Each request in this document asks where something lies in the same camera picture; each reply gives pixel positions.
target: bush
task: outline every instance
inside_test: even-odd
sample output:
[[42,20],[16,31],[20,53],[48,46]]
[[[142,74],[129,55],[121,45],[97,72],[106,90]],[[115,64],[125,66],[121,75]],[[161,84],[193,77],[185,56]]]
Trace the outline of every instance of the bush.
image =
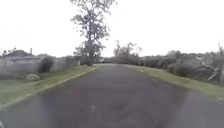
[[[201,81],[207,81],[210,76],[212,76],[214,69],[201,66],[196,70],[196,79]],[[210,81],[219,81],[221,73],[219,72],[216,77],[211,79]]]
[[80,58],[80,65],[87,65],[88,64],[88,58],[83,56]]
[[50,72],[53,64],[54,64],[53,57],[45,57],[43,60],[41,60],[39,72],[40,73]]
[[39,63],[13,64],[0,67],[0,79],[25,79],[28,74],[36,74]]
[[194,77],[195,69],[182,63],[170,64],[167,67],[167,71],[181,77]]
[[147,66],[147,67],[160,68],[159,61],[160,61],[160,58],[148,57],[143,61],[143,63],[144,63],[144,66]]
[[143,60],[139,60],[138,65],[139,66],[144,66],[144,61]]
[[112,58],[103,58],[102,63],[112,63],[112,62],[113,62]]
[[135,55],[130,55],[128,57],[122,57],[122,56],[118,56],[118,57],[113,57],[111,58],[111,61],[113,63],[117,63],[117,64],[131,64],[131,65],[138,65],[139,64],[139,57],[135,56]]
[[173,63],[175,63],[175,62],[176,62],[176,59],[175,59],[175,58],[164,57],[164,58],[160,59],[158,65],[159,65],[161,68],[166,69],[166,68],[168,68],[168,66],[169,66],[170,64],[173,64]]
[[38,80],[40,80],[40,77],[36,74],[29,74],[29,75],[27,75],[26,80],[27,81],[38,81]]
[[76,62],[77,62],[76,59],[72,56],[67,56],[65,58],[66,67],[77,65]]

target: wet road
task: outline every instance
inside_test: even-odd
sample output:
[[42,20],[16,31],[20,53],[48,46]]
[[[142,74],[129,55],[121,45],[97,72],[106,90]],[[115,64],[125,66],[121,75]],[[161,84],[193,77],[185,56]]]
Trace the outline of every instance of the wet road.
[[6,128],[223,128],[209,96],[107,65],[0,112]]

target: grass verge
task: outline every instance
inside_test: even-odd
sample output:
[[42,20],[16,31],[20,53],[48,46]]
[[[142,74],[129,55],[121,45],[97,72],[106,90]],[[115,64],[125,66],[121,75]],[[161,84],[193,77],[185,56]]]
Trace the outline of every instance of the grass verge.
[[205,83],[205,82],[201,82],[201,81],[197,81],[197,80],[192,80],[189,78],[175,76],[175,75],[169,74],[165,70],[161,70],[161,69],[154,69],[154,68],[141,67],[141,66],[131,66],[131,65],[127,65],[127,66],[129,68],[138,70],[138,71],[143,72],[149,76],[159,78],[159,79],[167,81],[169,83],[172,83],[172,84],[175,84],[178,86],[182,86],[185,88],[189,88],[192,90],[200,91],[205,94],[209,94],[215,98],[218,98],[218,100],[220,100],[220,101],[224,100],[224,88],[223,87]]
[[79,77],[92,70],[100,67],[80,66],[72,67],[66,70],[50,73],[45,79],[37,82],[25,82],[18,80],[1,80],[0,81],[0,108],[6,107],[15,102],[21,101],[28,96],[36,94],[40,91],[52,88],[67,80]]

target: road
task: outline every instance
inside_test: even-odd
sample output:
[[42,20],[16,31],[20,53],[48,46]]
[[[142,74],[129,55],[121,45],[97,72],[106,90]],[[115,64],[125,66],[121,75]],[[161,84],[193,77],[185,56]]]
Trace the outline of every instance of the road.
[[223,128],[224,105],[123,65],[106,65],[0,112],[6,128]]

